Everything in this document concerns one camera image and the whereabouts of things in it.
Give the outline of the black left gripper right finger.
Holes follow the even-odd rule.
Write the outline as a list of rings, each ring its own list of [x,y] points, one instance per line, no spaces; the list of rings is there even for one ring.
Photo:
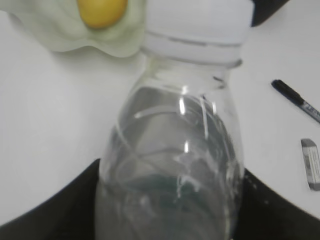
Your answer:
[[[235,240],[318,240],[320,220],[274,192],[249,170],[243,180]]]

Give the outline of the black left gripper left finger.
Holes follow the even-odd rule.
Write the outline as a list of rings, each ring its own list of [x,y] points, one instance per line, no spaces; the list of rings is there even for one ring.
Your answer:
[[[57,194],[1,225],[2,240],[93,240],[97,159]]]

